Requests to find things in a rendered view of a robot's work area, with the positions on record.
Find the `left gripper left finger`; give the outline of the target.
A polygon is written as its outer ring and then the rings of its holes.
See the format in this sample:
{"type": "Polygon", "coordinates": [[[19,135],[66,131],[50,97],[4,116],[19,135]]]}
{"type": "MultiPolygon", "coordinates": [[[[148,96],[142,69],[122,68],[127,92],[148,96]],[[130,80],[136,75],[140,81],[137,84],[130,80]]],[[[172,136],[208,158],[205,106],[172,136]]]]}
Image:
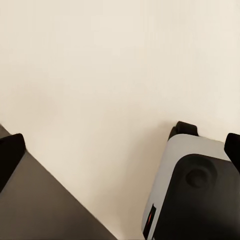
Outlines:
{"type": "Polygon", "coordinates": [[[26,151],[21,133],[0,138],[0,193],[26,151]]]}

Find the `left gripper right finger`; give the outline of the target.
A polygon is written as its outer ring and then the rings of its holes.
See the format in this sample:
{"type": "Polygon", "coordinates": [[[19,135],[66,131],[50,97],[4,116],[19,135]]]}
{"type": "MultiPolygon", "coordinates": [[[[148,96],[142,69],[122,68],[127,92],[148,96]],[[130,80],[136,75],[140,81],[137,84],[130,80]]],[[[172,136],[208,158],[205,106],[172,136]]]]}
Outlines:
{"type": "Polygon", "coordinates": [[[229,132],[225,140],[224,151],[240,173],[240,135],[229,132]]]}

